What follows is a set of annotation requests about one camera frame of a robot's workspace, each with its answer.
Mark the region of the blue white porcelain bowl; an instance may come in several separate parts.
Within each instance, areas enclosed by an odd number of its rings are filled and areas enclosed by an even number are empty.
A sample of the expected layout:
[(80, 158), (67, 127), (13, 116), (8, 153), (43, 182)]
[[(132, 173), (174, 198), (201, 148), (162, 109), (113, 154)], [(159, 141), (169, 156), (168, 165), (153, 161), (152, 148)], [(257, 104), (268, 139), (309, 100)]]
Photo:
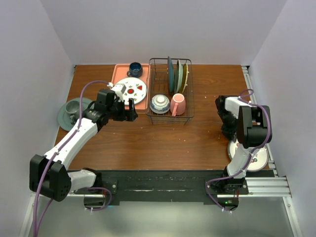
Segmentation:
[(150, 101), (150, 109), (156, 114), (165, 114), (170, 110), (170, 100), (163, 94), (155, 95)]

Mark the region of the light green flower plate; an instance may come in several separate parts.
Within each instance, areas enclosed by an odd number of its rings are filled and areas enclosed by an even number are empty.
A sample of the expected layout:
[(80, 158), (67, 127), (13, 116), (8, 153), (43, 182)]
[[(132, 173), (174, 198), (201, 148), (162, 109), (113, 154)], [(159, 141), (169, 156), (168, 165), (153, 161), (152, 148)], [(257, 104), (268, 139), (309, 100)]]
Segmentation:
[(177, 60), (177, 69), (175, 73), (175, 93), (179, 93), (180, 87), (182, 84), (182, 77), (183, 77), (183, 65), (180, 59)]

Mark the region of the yellow woven bamboo plate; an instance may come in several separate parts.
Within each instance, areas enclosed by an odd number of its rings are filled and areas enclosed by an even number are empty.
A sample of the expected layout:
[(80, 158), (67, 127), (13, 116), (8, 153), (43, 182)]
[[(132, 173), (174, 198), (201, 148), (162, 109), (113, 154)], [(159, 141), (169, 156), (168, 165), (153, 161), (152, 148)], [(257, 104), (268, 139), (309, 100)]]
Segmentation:
[(187, 79), (188, 79), (188, 74), (189, 74), (189, 70), (188, 70), (188, 64), (186, 63), (184, 66), (183, 66), (183, 79), (182, 79), (182, 92), (181, 93), (184, 93), (185, 91), (185, 88), (187, 86)]

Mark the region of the dark teal plate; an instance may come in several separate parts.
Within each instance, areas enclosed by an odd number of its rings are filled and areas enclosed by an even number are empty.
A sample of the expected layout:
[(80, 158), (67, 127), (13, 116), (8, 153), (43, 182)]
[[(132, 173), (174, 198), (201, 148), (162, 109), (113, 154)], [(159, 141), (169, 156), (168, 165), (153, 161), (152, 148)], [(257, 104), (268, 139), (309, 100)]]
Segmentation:
[(168, 56), (168, 91), (170, 94), (174, 91), (174, 66), (172, 63), (172, 59)]

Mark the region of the pink ceramic mug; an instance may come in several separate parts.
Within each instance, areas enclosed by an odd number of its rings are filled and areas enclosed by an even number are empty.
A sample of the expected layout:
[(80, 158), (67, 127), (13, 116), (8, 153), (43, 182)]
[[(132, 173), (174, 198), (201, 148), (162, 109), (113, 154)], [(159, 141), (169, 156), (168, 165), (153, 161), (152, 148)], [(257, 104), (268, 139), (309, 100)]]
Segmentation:
[(174, 94), (170, 102), (172, 116), (180, 116), (185, 112), (186, 100), (183, 94)]

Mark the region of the white plate red characters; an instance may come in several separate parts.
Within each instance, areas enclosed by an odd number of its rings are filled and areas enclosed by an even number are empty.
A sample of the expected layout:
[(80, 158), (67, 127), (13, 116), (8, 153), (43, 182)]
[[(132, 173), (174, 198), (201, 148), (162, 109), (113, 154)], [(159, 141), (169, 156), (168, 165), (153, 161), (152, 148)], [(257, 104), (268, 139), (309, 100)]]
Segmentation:
[[(231, 140), (228, 144), (228, 156), (232, 160), (239, 146), (238, 140)], [(257, 172), (263, 169), (269, 161), (269, 155), (267, 147), (264, 146), (257, 151), (256, 155), (253, 157), (247, 171), (248, 172)]]

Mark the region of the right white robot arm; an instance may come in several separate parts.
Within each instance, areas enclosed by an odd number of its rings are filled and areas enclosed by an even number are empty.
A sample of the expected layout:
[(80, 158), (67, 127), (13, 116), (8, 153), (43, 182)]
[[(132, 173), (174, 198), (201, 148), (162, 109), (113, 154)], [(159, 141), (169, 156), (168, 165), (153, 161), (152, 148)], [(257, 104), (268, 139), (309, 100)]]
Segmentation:
[(272, 139), (270, 108), (245, 101), (241, 96), (220, 95), (215, 100), (222, 121), (222, 134), (239, 142), (235, 155), (225, 167), (223, 177), (210, 187), (231, 194), (242, 187), (247, 169), (256, 153)]

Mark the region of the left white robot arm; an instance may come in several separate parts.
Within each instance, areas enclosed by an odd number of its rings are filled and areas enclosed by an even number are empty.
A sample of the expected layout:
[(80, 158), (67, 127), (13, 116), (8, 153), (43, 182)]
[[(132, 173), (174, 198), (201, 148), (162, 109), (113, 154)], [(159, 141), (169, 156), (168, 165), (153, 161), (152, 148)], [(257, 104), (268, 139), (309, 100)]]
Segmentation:
[(69, 172), (68, 168), (83, 146), (95, 136), (109, 120), (134, 121), (138, 115), (134, 100), (128, 100), (125, 109), (123, 95), (126, 87), (115, 85), (101, 89), (93, 108), (87, 108), (69, 133), (43, 156), (30, 160), (29, 188), (55, 201), (62, 201), (71, 191), (86, 188), (96, 194), (102, 189), (102, 177), (98, 171), (84, 168)]

